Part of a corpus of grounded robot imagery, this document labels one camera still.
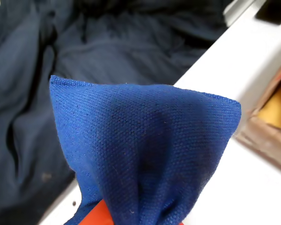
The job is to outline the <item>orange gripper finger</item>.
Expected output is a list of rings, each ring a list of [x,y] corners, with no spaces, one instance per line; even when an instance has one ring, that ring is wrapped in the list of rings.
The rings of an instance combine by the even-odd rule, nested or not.
[[[112,208],[101,200],[80,222],[81,225],[160,225],[159,221],[138,214],[138,208]]]

